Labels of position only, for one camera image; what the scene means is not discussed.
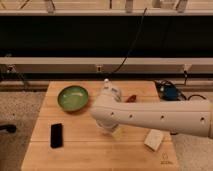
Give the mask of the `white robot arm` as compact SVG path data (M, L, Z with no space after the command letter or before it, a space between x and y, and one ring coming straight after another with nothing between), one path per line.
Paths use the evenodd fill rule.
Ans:
M119 93L103 89L90 110L106 130L123 124L213 139L212 104L208 100L123 103Z

